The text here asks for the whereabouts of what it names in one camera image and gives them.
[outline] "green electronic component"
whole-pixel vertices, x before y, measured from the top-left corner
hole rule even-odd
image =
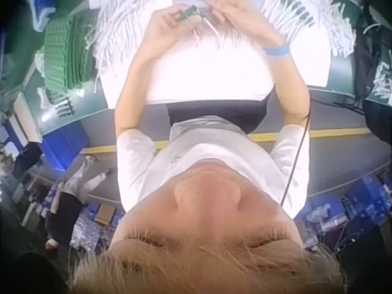
[[[84,10],[49,22],[43,56],[47,89],[66,94],[92,78],[94,58],[92,47],[86,49],[85,37],[96,20],[97,10]]]
[[[200,12],[198,11],[196,6],[192,5],[187,10],[185,10],[183,14],[181,14],[177,21],[187,20],[194,15],[200,15]]]

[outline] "wrist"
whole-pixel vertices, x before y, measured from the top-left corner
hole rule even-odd
[[[263,48],[278,48],[285,44],[286,39],[280,34],[258,38],[258,44]]]
[[[134,56],[133,63],[138,65],[153,65],[158,59],[159,57],[154,55],[148,47],[141,44]]]

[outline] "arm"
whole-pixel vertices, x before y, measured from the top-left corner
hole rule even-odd
[[[284,114],[284,124],[297,124],[305,127],[311,98],[291,55],[270,58],[269,62],[276,84],[279,105]]]
[[[135,55],[128,76],[121,91],[115,110],[117,138],[125,130],[138,129],[141,114],[145,107],[145,97],[151,79],[155,60],[143,59]]]
[[[62,189],[63,186],[64,186],[63,182],[60,182],[58,184],[58,186],[57,186],[56,195],[53,198],[53,201],[52,201],[51,206],[50,206],[50,212],[53,213],[53,214],[56,214],[57,210],[59,208],[61,189]]]
[[[200,26],[199,17],[176,21],[187,8],[186,5],[178,4],[155,11],[151,16],[116,106],[117,138],[126,130],[137,129],[156,61],[183,36]]]
[[[208,0],[221,22],[229,21],[263,48],[280,47],[284,38],[266,18],[253,9],[248,0]],[[285,124],[305,126],[310,110],[310,96],[290,55],[270,57],[269,64],[276,84],[276,94]]]

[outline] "factory floor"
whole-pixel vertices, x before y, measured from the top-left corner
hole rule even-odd
[[[342,102],[343,99],[342,96],[322,92],[313,92],[312,98],[326,103]],[[95,153],[98,159],[96,166],[88,174],[88,177],[92,178],[116,166],[116,153],[112,152],[115,150],[113,110],[85,118],[82,123],[90,139],[90,148],[85,152]],[[258,138],[258,144],[268,151],[274,142],[266,139],[263,134],[278,132],[281,126],[282,114],[278,102],[275,97],[271,97],[268,102],[268,114],[255,130],[254,138]],[[168,139],[170,125],[165,105],[147,107],[141,130],[154,141]],[[372,134],[364,134],[368,132],[364,116],[313,102],[311,130],[318,130],[320,137],[311,138],[309,196],[327,191],[334,192],[336,189],[344,192],[344,189],[359,177],[390,164],[390,146]],[[60,177],[67,178],[71,175],[81,165],[82,160],[81,155],[66,175],[53,171],[47,164],[34,168],[32,173],[56,181]],[[91,194],[96,200],[120,205],[116,173]]]

